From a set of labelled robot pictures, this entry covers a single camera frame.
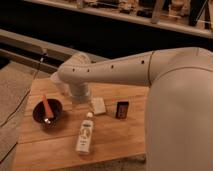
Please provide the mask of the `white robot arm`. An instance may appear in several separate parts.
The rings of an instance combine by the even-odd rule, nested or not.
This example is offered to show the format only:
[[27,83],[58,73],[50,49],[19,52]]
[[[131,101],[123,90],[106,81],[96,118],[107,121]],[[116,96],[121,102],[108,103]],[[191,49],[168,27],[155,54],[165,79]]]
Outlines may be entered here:
[[97,63],[77,53],[58,75],[75,97],[90,82],[148,86],[147,171],[213,171],[213,51],[154,50]]

